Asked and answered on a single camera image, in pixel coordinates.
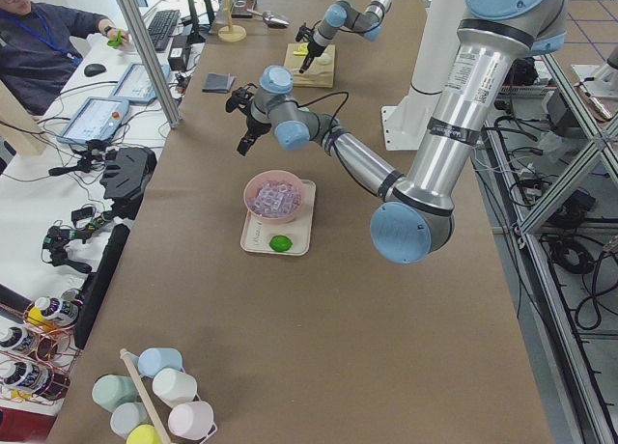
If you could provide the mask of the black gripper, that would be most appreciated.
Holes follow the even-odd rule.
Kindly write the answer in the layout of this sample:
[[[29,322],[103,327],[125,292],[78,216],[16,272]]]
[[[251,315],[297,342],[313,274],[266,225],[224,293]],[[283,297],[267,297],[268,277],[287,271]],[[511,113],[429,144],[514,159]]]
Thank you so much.
[[[270,121],[267,114],[254,103],[247,106],[245,116],[247,131],[241,137],[237,146],[237,152],[240,155],[247,155],[256,140],[270,132]]]
[[[322,45],[320,42],[317,42],[315,38],[312,37],[308,41],[308,44],[307,44],[307,50],[308,50],[307,56],[304,58],[301,66],[298,69],[298,72],[299,73],[306,72],[310,68],[312,64],[312,60],[320,57],[325,51],[325,49],[326,49],[325,45]]]

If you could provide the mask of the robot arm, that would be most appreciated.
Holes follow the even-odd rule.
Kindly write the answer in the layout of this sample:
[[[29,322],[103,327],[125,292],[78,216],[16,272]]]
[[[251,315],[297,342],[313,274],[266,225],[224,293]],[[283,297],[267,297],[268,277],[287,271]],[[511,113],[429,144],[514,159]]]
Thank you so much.
[[[381,24],[392,1],[371,0],[362,12],[348,0],[337,0],[326,9],[323,18],[312,27],[303,23],[298,28],[295,41],[307,43],[307,55],[298,72],[303,74],[309,70],[314,60],[323,55],[341,30],[358,35],[370,42],[374,41],[380,33]]]
[[[363,145],[337,117],[303,109],[292,95],[292,74],[281,66],[267,67],[256,87],[240,87],[229,97],[227,110],[246,119],[238,150],[247,153],[267,133],[288,151],[319,144],[380,199],[370,224],[377,250],[397,264],[419,262],[453,232],[452,191],[511,66],[563,45],[568,3],[431,0],[424,35],[444,40],[446,54],[435,63],[441,90],[407,174]]]

